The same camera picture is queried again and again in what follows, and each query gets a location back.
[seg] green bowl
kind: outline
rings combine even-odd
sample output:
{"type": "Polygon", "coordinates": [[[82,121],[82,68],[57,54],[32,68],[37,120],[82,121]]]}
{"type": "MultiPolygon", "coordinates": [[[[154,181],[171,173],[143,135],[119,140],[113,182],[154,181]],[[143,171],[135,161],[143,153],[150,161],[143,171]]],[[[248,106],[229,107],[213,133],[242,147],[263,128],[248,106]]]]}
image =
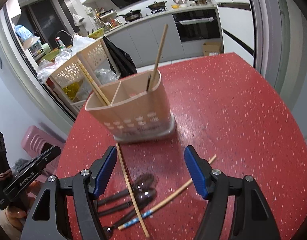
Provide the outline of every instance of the green bowl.
{"type": "Polygon", "coordinates": [[[57,50],[52,51],[52,52],[48,53],[47,55],[43,56],[41,60],[45,59],[45,60],[51,61],[51,60],[53,60],[59,53],[60,53],[60,50],[57,49],[57,50]]]}

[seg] wooden chopstick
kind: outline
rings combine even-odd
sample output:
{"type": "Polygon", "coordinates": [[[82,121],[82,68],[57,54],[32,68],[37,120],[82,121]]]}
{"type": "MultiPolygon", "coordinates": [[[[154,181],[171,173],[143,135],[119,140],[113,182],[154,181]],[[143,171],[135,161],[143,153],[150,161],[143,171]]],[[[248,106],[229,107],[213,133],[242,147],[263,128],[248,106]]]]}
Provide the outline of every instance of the wooden chopstick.
{"type": "Polygon", "coordinates": [[[92,90],[95,92],[97,98],[103,103],[105,103],[105,105],[110,105],[109,100],[106,98],[106,96],[104,95],[104,93],[101,91],[101,89],[98,87],[98,85],[96,84],[96,82],[93,80],[93,78],[90,76],[90,74],[88,73],[88,71],[86,70],[85,66],[82,64],[82,62],[80,61],[80,59],[77,60],[78,61],[78,65],[83,73],[83,75],[85,76],[85,78],[87,79],[87,81],[89,82],[92,90]]]}
{"type": "Polygon", "coordinates": [[[158,64],[159,64],[159,61],[160,61],[160,57],[161,57],[161,53],[162,53],[162,49],[163,49],[163,44],[165,43],[165,39],[166,39],[166,35],[167,35],[167,30],[168,30],[168,25],[165,24],[165,27],[163,29],[163,33],[162,33],[162,36],[161,36],[161,40],[160,40],[160,45],[159,45],[158,54],[157,54],[157,57],[156,57],[156,62],[155,62],[155,65],[154,65],[153,73],[152,73],[150,81],[149,81],[149,86],[148,86],[147,92],[152,91],[152,88],[153,88],[154,80],[155,80],[157,72],[158,72],[158,64]]]}
{"type": "MultiPolygon", "coordinates": [[[[213,161],[217,158],[216,155],[214,155],[208,162],[209,164],[213,163],[213,161]]],[[[156,212],[158,209],[162,208],[166,204],[168,204],[171,200],[173,200],[175,197],[177,197],[181,192],[183,192],[188,186],[190,186],[192,183],[192,179],[189,179],[185,184],[183,184],[180,188],[178,188],[174,193],[172,193],[170,196],[166,197],[163,201],[155,205],[153,208],[150,210],[144,212],[141,214],[141,218],[146,218],[149,217],[151,214],[156,212]]],[[[127,223],[121,225],[118,227],[119,230],[125,229],[127,227],[130,227],[131,225],[139,222],[138,218],[134,218],[127,223]]]]}
{"type": "Polygon", "coordinates": [[[123,157],[122,157],[122,153],[121,153],[121,149],[120,149],[119,143],[116,143],[116,146],[117,146],[117,152],[118,152],[118,157],[119,157],[119,161],[120,161],[123,177],[125,178],[125,181],[126,181],[126,184],[127,184],[127,188],[128,188],[128,191],[129,191],[132,203],[133,203],[134,208],[135,208],[135,212],[137,213],[137,217],[138,217],[138,220],[140,221],[141,227],[142,227],[142,229],[144,231],[144,235],[146,237],[150,237],[149,232],[148,232],[148,230],[146,228],[146,225],[144,224],[143,219],[141,217],[141,213],[139,211],[137,202],[135,201],[135,196],[133,195],[132,187],[131,187],[131,184],[130,184],[130,181],[129,181],[129,178],[128,178],[128,175],[127,175],[125,164],[123,163],[123,157]]]}

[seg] pink plastic stool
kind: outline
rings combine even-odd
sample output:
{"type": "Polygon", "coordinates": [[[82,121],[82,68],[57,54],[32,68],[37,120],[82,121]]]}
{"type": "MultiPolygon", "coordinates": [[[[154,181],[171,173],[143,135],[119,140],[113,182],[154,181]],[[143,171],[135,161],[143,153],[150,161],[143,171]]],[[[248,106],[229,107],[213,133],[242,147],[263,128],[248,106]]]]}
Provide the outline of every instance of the pink plastic stool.
{"type": "MultiPolygon", "coordinates": [[[[27,129],[26,134],[21,141],[21,147],[32,158],[35,158],[39,154],[41,154],[41,151],[42,151],[45,143],[49,143],[51,145],[59,146],[61,151],[63,150],[63,147],[64,147],[64,143],[58,141],[56,138],[50,136],[49,134],[40,130],[38,127],[32,125],[27,129]]],[[[47,165],[47,167],[44,170],[54,174],[56,169],[57,169],[59,159],[60,159],[60,156],[55,158],[52,162],[50,162],[47,165]]],[[[46,177],[45,176],[43,176],[43,177],[39,176],[38,180],[41,181],[41,182],[45,182],[46,177]]]]}

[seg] spoon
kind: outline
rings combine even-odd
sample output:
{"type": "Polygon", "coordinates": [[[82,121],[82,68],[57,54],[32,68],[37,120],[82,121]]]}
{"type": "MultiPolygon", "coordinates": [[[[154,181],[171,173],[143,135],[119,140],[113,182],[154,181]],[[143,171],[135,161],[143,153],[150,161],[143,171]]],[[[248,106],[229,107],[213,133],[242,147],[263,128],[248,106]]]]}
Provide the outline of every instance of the spoon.
{"type": "MultiPolygon", "coordinates": [[[[154,181],[154,176],[152,174],[150,174],[150,173],[142,174],[132,183],[132,189],[134,191],[146,190],[150,187],[150,185],[153,183],[153,181],[154,181]]],[[[117,200],[117,199],[124,197],[124,196],[127,196],[127,195],[129,195],[129,191],[126,188],[119,193],[116,193],[116,194],[111,195],[107,198],[99,200],[98,206],[102,206],[104,204],[110,203],[114,200],[117,200]]]]}
{"type": "MultiPolygon", "coordinates": [[[[152,196],[155,197],[157,194],[155,189],[148,189],[147,191],[143,192],[136,192],[135,193],[135,200],[137,202],[137,205],[140,205],[143,201],[145,201],[148,198],[151,198],[152,196]]],[[[114,212],[126,209],[128,207],[132,206],[132,201],[127,201],[121,205],[115,206],[113,208],[109,208],[104,211],[98,212],[98,217],[103,217],[109,214],[112,214],[114,212]]]]}
{"type": "MultiPolygon", "coordinates": [[[[139,210],[144,209],[152,200],[155,199],[157,192],[155,189],[149,189],[147,197],[144,198],[144,200],[138,205],[139,210]]],[[[130,219],[132,219],[136,215],[135,209],[133,208],[128,214],[126,214],[124,217],[122,217],[120,220],[115,222],[111,227],[103,227],[103,231],[106,234],[106,237],[110,239],[113,236],[113,231],[118,228],[119,226],[123,225],[124,223],[128,222],[130,219]]]]}

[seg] red table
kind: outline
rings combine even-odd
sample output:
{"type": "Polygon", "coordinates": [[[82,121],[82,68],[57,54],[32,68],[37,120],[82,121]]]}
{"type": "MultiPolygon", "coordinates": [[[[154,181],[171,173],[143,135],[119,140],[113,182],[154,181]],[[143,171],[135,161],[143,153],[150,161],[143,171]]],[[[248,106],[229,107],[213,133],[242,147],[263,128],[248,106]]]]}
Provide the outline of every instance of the red table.
{"type": "MultiPolygon", "coordinates": [[[[282,239],[290,239],[307,215],[307,147],[279,95],[236,54],[184,61],[160,71],[177,122],[177,133],[158,142],[122,146],[132,179],[144,172],[151,172],[157,178],[158,195],[150,207],[190,178],[183,150],[191,144],[202,158],[217,154],[212,166],[226,175],[254,176],[282,239]]],[[[88,168],[109,145],[115,145],[112,135],[81,110],[61,155],[58,177],[73,176],[88,168]]],[[[117,162],[104,196],[124,188],[117,162]]],[[[153,239],[191,240],[205,206],[206,202],[191,185],[145,219],[145,224],[153,239]]],[[[229,235],[232,209],[230,197],[221,239],[229,235]]],[[[81,239],[72,199],[68,200],[68,210],[74,239],[81,239]]],[[[110,226],[124,213],[127,211],[103,217],[101,223],[110,226]]],[[[145,237],[138,223],[124,231],[115,231],[112,239],[145,237]]]]}

